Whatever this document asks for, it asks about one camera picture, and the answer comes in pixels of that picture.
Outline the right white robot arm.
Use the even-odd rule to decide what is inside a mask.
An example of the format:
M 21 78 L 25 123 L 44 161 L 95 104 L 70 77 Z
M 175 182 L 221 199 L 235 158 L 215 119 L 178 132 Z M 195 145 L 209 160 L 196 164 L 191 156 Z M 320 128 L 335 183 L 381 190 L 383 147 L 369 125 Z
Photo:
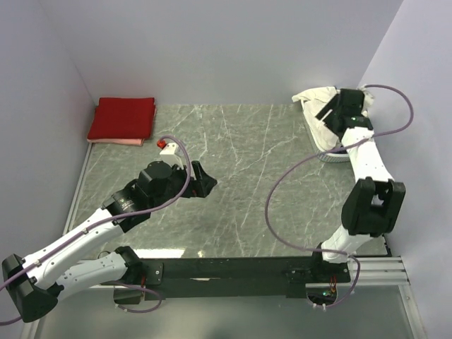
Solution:
M 316 114 L 316 118 L 338 137 L 347 152 L 355 185 L 342 207 L 341 225 L 321 243 L 322 257 L 310 264 L 313 279 L 327 281 L 334 264 L 344 263 L 373 238 L 392 232 L 406 194 L 380 156 L 370 118 L 364 116 L 363 90 L 339 89 Z

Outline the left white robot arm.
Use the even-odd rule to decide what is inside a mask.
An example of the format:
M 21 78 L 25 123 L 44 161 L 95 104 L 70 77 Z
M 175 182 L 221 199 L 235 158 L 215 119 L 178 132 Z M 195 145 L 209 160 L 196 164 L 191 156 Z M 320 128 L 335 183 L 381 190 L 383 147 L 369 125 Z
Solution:
M 145 266 L 128 246 L 91 262 L 82 258 L 101 244 L 148 220 L 153 211 L 176 198 L 205 198 L 217 185 L 200 162 L 191 167 L 150 163 L 138 178 L 115 192 L 85 222 L 47 247 L 21 257 L 12 254 L 1 264 L 6 289 L 19 319 L 42 318 L 63 300 L 93 285 L 117 281 L 139 283 Z

